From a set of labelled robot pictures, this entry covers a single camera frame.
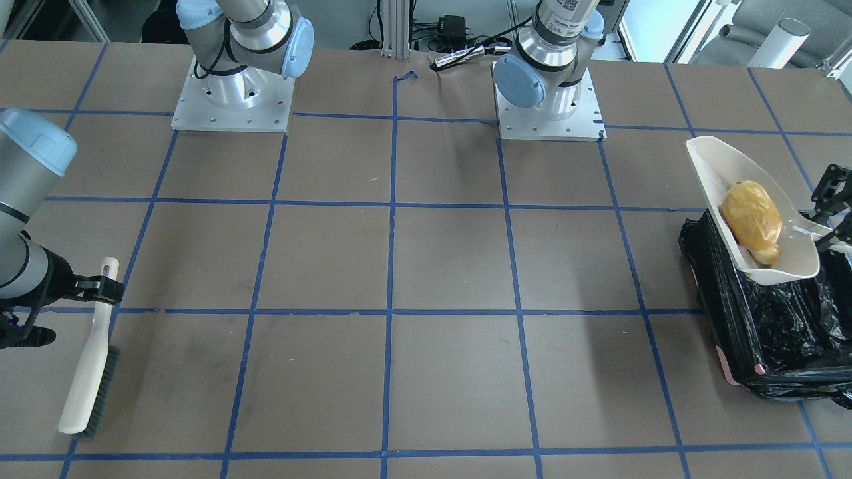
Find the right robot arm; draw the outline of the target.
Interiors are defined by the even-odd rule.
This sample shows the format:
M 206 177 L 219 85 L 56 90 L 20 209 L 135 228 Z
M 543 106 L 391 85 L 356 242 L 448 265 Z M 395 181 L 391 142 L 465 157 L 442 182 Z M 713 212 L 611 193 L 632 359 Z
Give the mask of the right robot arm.
M 30 232 L 92 275 L 104 255 L 130 280 L 122 311 L 281 313 L 309 309 L 307 259 L 285 221 L 296 200 L 296 138 L 173 130 L 188 45 L 9 41 L 2 106 L 68 127 L 77 155 Z

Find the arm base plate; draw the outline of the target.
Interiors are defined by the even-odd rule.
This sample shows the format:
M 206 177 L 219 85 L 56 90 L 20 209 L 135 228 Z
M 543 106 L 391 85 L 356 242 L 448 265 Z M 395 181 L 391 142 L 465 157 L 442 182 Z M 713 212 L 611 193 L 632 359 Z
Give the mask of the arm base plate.
M 295 78 L 252 67 L 231 76 L 199 79 L 192 58 L 170 123 L 173 130 L 268 132 L 288 130 Z
M 509 140 L 571 140 L 598 142 L 608 139 L 590 70 L 571 87 L 560 88 L 542 104 L 522 108 L 510 103 L 498 90 L 500 136 Z

